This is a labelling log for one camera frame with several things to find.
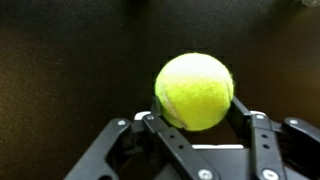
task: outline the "dark background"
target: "dark background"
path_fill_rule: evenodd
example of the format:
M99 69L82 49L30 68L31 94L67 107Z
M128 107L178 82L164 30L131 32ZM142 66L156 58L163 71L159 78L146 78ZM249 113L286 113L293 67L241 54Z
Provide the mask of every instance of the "dark background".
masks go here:
M186 52L226 64L249 109L320 127L319 10L294 0L0 0L0 179L62 179L109 120L148 110L157 73ZM224 124L198 141L231 142Z

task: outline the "yellow tennis ball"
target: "yellow tennis ball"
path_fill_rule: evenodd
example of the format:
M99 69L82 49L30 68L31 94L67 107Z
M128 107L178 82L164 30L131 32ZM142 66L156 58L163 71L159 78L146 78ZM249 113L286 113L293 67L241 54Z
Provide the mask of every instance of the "yellow tennis ball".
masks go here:
M159 73L155 93L169 123L188 131L218 124L233 98L228 69L212 56L188 53L171 60Z

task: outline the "tennis ball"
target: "tennis ball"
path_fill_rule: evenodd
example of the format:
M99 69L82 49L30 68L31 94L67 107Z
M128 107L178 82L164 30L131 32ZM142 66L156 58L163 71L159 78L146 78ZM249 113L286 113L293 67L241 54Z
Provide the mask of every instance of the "tennis ball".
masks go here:
M231 105L233 92L228 69L214 57L199 53L183 54L168 62L155 83L163 116L188 131L218 124Z

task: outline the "tennis ball seam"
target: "tennis ball seam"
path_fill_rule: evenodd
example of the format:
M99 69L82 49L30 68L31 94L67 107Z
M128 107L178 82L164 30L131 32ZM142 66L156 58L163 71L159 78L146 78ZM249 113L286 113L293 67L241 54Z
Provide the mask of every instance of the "tennis ball seam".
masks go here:
M172 119L177 121L182 126L182 128L187 129L188 128L187 124L179 119L180 116L179 116L178 111L176 110L174 105L170 102L170 100L169 100L169 98L167 96L166 88L165 88L164 84L159 83L159 86L160 86L160 88L159 88L160 89L160 94L163 97L163 100L164 100L164 103L165 103L165 107L167 107L166 109L169 111L169 113L173 117Z

